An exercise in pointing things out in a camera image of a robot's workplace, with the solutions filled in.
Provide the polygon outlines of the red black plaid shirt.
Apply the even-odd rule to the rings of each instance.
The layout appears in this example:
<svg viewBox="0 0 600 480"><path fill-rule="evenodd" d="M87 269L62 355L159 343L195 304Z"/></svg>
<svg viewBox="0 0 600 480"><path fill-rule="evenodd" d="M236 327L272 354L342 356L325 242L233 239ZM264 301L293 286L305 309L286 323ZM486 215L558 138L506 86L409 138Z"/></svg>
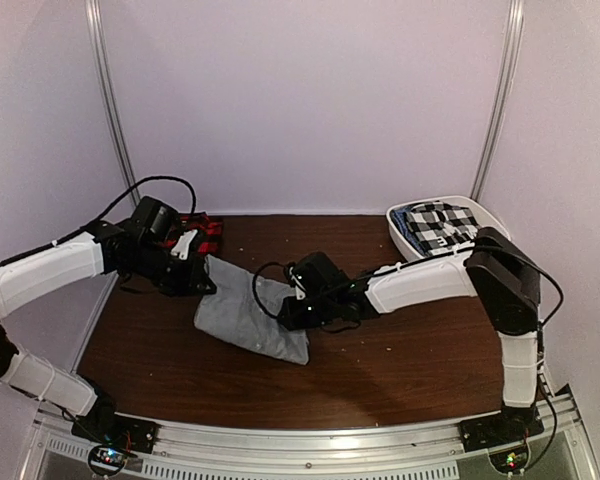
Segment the red black plaid shirt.
<svg viewBox="0 0 600 480"><path fill-rule="evenodd" d="M215 255L220 251L224 229L223 219L217 216L209 216L206 212L181 214L161 246L170 252L178 238L192 229L198 230L198 236L191 245L189 257L193 255Z"/></svg>

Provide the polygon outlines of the grey long sleeve shirt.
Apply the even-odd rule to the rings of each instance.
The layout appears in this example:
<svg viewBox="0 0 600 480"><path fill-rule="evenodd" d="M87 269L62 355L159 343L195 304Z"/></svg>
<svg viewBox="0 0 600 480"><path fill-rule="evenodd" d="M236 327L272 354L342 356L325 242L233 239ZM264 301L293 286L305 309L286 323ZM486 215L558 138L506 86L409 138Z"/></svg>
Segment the grey long sleeve shirt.
<svg viewBox="0 0 600 480"><path fill-rule="evenodd" d="M250 352L297 365L309 363L309 340L302 331L289 332L262 311L277 313L292 288L259 278L227 261L207 260L217 291L201 299L194 316L196 329Z"/></svg>

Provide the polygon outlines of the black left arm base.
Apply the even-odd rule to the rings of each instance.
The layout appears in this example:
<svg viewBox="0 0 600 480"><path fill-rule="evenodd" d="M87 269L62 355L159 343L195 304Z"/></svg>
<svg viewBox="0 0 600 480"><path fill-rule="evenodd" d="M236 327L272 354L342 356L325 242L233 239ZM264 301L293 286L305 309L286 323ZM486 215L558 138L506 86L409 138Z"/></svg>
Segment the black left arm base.
<svg viewBox="0 0 600 480"><path fill-rule="evenodd" d="M157 440L158 424L115 414L108 430L101 429L87 417L77 417L63 412L70 421L71 434L93 443L87 453L87 466L93 474L109 478L123 470L138 467L140 454L151 454Z"/></svg>

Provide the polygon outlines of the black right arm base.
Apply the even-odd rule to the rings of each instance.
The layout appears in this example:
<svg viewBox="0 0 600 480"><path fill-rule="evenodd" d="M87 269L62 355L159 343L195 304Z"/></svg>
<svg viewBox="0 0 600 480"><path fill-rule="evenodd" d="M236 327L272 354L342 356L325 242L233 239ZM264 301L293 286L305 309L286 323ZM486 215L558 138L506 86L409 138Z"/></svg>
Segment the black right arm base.
<svg viewBox="0 0 600 480"><path fill-rule="evenodd" d="M529 440L543 432L536 401L529 407L502 404L496 413L459 423L464 451L488 450L490 464L500 474L522 474L531 464Z"/></svg>

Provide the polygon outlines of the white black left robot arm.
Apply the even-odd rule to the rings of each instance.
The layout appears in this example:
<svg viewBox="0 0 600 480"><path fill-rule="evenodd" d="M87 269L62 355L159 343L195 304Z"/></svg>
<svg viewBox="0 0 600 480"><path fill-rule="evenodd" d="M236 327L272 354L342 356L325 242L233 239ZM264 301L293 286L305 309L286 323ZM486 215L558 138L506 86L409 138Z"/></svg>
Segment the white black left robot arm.
<svg viewBox="0 0 600 480"><path fill-rule="evenodd" d="M12 342L1 322L11 313L75 282L112 272L147 279L166 296L213 294L200 253L199 229L164 202L145 196L130 218L96 219L67 237L13 261L0 262L0 383L70 414L103 444L117 442L124 424L102 406L91 383Z"/></svg>

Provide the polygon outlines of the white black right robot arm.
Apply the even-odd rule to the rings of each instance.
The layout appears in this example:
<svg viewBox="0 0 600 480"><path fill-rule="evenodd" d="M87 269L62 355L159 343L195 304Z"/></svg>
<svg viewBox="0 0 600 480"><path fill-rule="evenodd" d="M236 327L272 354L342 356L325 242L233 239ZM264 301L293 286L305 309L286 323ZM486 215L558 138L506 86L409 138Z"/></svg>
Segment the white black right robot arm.
<svg viewBox="0 0 600 480"><path fill-rule="evenodd" d="M323 252L287 267L295 293L276 316L288 331L335 320L361 323L396 310L452 298L480 300L501 342L502 408L493 419L499 440L515 440L531 424L541 357L540 271L493 227L449 253L386 265L351 278Z"/></svg>

